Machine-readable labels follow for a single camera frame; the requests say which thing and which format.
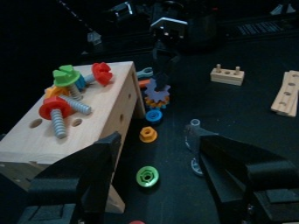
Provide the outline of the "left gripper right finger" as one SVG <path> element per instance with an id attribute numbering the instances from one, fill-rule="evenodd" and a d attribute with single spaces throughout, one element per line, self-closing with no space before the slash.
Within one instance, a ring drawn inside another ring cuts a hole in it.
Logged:
<path id="1" fill-rule="evenodd" d="M 299 224 L 299 170 L 274 152 L 200 137 L 200 167 L 220 224 Z"/>

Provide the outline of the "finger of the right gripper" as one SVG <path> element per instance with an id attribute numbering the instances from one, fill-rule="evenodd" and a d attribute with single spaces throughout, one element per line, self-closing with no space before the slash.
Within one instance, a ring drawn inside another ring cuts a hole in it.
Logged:
<path id="1" fill-rule="evenodd" d="M 154 49 L 154 78 L 156 82 L 156 86 L 163 88 L 168 81 L 168 76 L 166 74 L 166 70 L 168 67 L 168 54 L 166 51 L 155 48 Z"/>
<path id="2" fill-rule="evenodd" d="M 180 61 L 180 58 L 182 58 L 180 54 L 178 54 L 175 57 L 172 57 L 171 64 L 170 64 L 170 73 L 174 71 L 178 62 Z"/>

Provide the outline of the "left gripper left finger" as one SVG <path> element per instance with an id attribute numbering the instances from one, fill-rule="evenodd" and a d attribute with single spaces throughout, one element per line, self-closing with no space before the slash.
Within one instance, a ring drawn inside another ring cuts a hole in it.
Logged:
<path id="1" fill-rule="evenodd" d="M 115 132 L 33 178 L 17 224 L 104 224 L 120 144 Z"/>

